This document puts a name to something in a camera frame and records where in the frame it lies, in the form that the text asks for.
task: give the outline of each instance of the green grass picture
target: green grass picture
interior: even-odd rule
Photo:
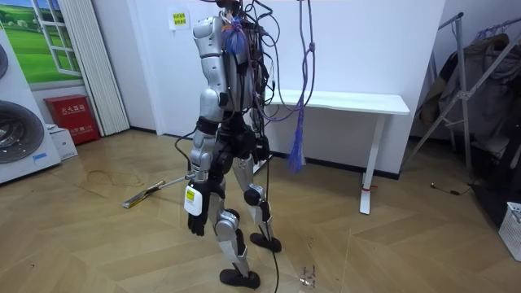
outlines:
[[[53,21],[49,9],[41,8],[41,11],[44,20]],[[0,4],[0,20],[29,84],[81,79],[81,77],[58,72],[46,39],[35,23],[32,7]],[[46,26],[46,28],[53,45],[64,46],[57,28],[55,26]],[[61,32],[64,35],[65,46],[71,48],[67,31],[62,29]],[[71,68],[66,53],[62,50],[57,50],[56,53],[62,69],[77,70],[77,61],[73,54],[72,66],[74,68]]]

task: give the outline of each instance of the white basket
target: white basket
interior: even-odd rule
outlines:
[[[499,235],[512,256],[517,261],[521,261],[521,204],[507,204],[508,208],[503,224],[499,229]]]

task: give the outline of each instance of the white table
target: white table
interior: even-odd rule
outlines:
[[[299,90],[281,90],[284,103],[286,105],[295,106],[299,100],[300,92]],[[271,104],[282,104],[278,92],[275,93]],[[360,212],[369,215],[371,181],[373,180],[374,165],[376,164],[385,119],[388,115],[409,115],[409,108],[405,105],[401,96],[395,94],[355,94],[324,91],[314,91],[313,97],[309,100],[307,107],[322,107],[332,110],[378,115],[369,153],[369,161],[367,162],[367,170],[362,178],[360,199]]]

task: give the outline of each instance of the purple tassel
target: purple tassel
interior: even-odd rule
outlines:
[[[304,97],[300,97],[300,101],[297,104],[297,107],[299,108],[299,117],[295,130],[295,141],[293,142],[293,149],[291,149],[288,160],[289,169],[293,173],[302,171],[302,143],[304,141]]]
[[[247,39],[240,19],[235,18],[231,23],[231,27],[227,27],[222,31],[222,37],[228,54],[240,54],[247,48]]]

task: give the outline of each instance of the fire extinguisher box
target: fire extinguisher box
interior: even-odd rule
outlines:
[[[74,144],[99,139],[98,127],[86,96],[76,94],[44,100],[53,121],[60,128],[69,130]]]

